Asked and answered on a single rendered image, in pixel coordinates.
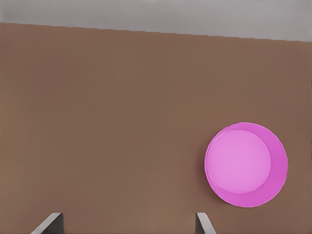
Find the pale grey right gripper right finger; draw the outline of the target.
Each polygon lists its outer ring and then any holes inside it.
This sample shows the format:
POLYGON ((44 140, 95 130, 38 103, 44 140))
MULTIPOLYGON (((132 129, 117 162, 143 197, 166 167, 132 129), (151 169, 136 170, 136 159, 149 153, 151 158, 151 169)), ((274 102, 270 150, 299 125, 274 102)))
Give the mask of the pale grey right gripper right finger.
POLYGON ((216 234, 206 213, 195 214, 195 234, 216 234))

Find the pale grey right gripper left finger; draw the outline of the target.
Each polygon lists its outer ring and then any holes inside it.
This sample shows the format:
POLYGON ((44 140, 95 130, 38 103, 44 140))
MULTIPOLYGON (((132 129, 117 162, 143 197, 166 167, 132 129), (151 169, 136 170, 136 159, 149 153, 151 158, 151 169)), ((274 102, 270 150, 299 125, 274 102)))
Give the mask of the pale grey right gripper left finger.
POLYGON ((63 234, 63 213, 50 214, 30 234, 63 234))

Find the pink round bowl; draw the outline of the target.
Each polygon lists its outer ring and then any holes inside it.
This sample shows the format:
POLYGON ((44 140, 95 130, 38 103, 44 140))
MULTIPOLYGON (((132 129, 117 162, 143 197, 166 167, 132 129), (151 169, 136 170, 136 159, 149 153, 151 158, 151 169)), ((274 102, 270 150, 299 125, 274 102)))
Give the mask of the pink round bowl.
POLYGON ((225 202, 261 206, 283 188, 288 158, 281 140, 266 127, 240 122, 219 131, 205 153, 206 179, 225 202))

